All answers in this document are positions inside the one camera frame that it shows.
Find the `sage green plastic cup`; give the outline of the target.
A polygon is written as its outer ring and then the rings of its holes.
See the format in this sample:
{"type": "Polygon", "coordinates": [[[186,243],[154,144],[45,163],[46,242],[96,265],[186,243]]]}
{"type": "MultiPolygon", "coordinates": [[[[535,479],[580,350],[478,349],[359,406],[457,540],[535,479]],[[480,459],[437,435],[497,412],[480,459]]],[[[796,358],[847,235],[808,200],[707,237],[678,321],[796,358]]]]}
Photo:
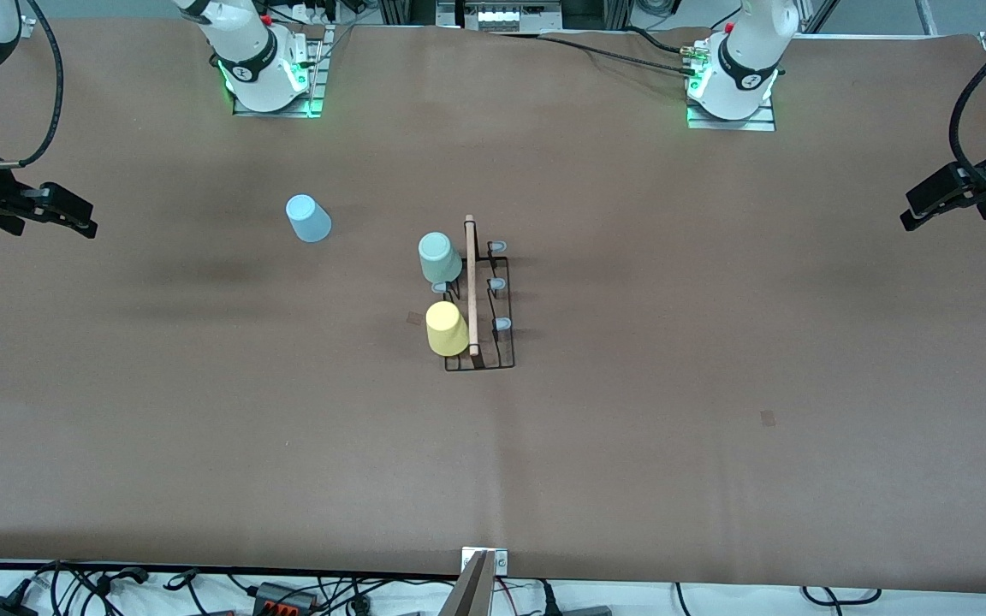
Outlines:
{"type": "Polygon", "coordinates": [[[463,262],[448,235],[433,231],[424,234],[418,244],[423,277],[430,284],[453,283],[458,280],[463,262]]]}

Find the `yellow plastic cup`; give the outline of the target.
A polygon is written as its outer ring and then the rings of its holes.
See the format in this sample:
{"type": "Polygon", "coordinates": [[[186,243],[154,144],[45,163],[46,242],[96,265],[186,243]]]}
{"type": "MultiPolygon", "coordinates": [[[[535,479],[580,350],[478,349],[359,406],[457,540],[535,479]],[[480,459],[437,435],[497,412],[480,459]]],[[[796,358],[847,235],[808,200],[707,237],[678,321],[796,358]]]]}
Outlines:
{"type": "Polygon", "coordinates": [[[450,301],[438,301],[424,316],[428,346],[438,356],[450,358],[468,351],[468,323],[460,309],[450,301]]]}

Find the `black wire cup holder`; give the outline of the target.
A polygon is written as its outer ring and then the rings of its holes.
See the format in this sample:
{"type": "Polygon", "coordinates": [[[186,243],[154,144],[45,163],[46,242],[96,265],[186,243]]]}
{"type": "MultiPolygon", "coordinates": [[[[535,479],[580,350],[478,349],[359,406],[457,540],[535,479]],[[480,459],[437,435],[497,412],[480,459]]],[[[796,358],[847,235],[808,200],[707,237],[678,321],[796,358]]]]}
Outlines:
{"type": "Polygon", "coordinates": [[[428,281],[428,285],[438,295],[435,303],[450,301],[460,309],[468,323],[470,346],[458,356],[436,355],[449,373],[513,368],[516,354],[508,243],[482,240],[476,217],[468,214],[463,222],[462,246],[453,245],[463,262],[458,280],[441,284],[428,281]]]}

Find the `light blue plastic cup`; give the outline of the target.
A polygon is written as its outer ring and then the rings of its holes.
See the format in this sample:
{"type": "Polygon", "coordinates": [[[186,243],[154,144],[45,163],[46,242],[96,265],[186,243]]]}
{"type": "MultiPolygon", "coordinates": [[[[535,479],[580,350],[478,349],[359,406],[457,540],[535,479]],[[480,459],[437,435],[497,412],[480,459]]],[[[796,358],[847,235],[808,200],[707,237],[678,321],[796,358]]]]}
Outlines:
{"type": "Polygon", "coordinates": [[[294,234],[301,241],[317,243],[331,234],[331,216],[310,195],[297,194],[287,200],[285,213],[294,234]]]}

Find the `brown table mat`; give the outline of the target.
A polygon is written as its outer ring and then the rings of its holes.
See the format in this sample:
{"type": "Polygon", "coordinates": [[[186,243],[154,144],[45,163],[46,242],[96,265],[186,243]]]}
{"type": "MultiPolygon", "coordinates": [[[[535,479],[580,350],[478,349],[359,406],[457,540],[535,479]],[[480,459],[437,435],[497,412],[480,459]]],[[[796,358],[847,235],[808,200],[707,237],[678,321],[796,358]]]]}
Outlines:
{"type": "Polygon", "coordinates": [[[986,592],[986,222],[899,219],[975,39],[795,40],[747,133],[544,40],[357,27],[294,120],[194,24],[54,28],[22,179],[99,231],[0,240],[0,558],[986,592]],[[468,214],[508,370],[428,346],[468,214]]]}

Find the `white power strip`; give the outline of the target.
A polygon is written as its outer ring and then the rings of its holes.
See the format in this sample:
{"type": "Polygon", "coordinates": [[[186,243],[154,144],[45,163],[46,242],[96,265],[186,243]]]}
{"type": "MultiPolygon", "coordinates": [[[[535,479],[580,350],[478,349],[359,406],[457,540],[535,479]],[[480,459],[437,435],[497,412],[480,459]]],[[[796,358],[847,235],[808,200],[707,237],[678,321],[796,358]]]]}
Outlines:
{"type": "Polygon", "coordinates": [[[348,15],[345,0],[284,0],[290,20],[307,25],[340,25],[348,15]]]}

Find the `black orange connector block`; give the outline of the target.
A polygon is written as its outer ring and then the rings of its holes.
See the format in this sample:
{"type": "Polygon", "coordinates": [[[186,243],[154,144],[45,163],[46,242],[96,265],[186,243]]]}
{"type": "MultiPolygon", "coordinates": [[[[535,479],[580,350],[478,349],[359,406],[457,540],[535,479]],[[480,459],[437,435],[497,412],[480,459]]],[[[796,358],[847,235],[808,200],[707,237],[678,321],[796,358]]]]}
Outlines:
{"type": "Polygon", "coordinates": [[[297,591],[276,583],[251,586],[252,616],[312,616],[318,597],[310,591],[297,591]]]}

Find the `grey device with white connectors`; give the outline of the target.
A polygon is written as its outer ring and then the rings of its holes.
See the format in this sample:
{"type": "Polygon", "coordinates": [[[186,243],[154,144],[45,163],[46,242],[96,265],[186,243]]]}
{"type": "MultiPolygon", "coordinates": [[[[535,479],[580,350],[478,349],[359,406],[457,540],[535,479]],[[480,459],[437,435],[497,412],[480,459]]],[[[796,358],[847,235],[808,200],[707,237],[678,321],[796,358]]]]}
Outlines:
{"type": "Polygon", "coordinates": [[[540,34],[563,27],[560,0],[436,0],[435,25],[485,33],[540,34]]]}

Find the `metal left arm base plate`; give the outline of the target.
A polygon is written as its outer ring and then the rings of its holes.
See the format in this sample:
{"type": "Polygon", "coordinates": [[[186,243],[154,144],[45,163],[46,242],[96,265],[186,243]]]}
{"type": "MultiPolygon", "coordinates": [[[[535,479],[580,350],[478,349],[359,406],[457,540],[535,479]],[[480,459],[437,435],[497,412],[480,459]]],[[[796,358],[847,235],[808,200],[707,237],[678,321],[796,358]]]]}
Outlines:
{"type": "Polygon", "coordinates": [[[750,117],[739,120],[716,117],[702,108],[700,102],[688,100],[687,125],[691,129],[745,130],[745,132],[774,132],[777,129],[771,95],[763,100],[750,117]]]}

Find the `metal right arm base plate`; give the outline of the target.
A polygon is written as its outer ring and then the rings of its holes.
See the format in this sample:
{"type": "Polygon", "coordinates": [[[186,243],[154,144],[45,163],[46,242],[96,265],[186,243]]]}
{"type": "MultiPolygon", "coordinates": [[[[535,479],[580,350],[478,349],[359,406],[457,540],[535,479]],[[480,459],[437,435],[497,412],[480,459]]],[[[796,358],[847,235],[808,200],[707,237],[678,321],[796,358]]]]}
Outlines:
{"type": "Polygon", "coordinates": [[[241,100],[231,98],[236,117],[319,118],[324,110],[326,81],[330,74],[328,54],[334,47],[334,25],[324,25],[316,38],[291,32],[279,60],[291,98],[276,110],[252,110],[241,100]]]}

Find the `black aluminium frame profile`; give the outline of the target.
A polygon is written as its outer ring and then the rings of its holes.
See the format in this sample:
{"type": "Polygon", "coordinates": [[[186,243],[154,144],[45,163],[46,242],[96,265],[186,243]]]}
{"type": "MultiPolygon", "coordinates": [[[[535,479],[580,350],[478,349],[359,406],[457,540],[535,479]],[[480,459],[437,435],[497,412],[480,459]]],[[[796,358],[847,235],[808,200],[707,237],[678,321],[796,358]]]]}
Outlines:
{"type": "Polygon", "coordinates": [[[384,25],[435,25],[437,0],[377,0],[384,25]]]}

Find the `small metal bracket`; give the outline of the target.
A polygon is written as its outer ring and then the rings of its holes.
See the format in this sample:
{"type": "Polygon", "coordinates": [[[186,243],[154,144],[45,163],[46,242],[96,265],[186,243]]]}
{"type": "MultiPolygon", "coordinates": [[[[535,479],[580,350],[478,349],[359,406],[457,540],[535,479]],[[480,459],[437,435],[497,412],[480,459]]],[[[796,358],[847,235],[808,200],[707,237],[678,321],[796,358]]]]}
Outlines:
{"type": "Polygon", "coordinates": [[[460,551],[460,570],[463,571],[468,566],[469,561],[476,554],[488,551],[494,564],[494,571],[499,578],[508,577],[508,550],[505,548],[485,548],[485,547],[463,547],[460,551]]]}

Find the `brown wedge shaped post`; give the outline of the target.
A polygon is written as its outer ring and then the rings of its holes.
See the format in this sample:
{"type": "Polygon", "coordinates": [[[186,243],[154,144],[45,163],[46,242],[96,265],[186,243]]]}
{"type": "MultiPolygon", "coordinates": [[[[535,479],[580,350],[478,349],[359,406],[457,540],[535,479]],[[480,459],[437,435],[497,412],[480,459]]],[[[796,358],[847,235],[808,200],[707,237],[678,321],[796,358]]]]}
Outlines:
{"type": "Polygon", "coordinates": [[[436,616],[490,616],[497,574],[497,551],[470,550],[454,587],[436,616]]]}

